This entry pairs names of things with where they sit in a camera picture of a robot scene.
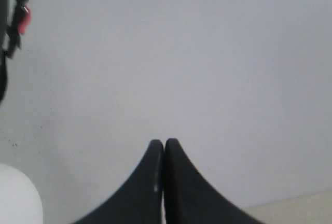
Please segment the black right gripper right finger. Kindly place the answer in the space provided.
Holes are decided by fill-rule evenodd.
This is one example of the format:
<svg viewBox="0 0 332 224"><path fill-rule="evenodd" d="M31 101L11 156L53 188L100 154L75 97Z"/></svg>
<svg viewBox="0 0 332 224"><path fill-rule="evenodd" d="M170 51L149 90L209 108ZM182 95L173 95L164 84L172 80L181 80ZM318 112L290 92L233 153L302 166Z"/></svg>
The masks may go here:
<svg viewBox="0 0 332 224"><path fill-rule="evenodd" d="M166 223L259 223L210 185L175 138L165 144L163 190Z"/></svg>

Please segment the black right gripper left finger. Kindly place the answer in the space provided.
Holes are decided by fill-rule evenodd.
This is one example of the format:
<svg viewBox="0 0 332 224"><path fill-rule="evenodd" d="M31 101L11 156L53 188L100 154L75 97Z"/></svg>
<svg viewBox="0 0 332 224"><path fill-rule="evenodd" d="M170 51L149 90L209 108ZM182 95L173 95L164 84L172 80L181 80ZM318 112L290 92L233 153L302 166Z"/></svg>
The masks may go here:
<svg viewBox="0 0 332 224"><path fill-rule="evenodd" d="M162 223L163 144L152 140L122 186L77 223Z"/></svg>

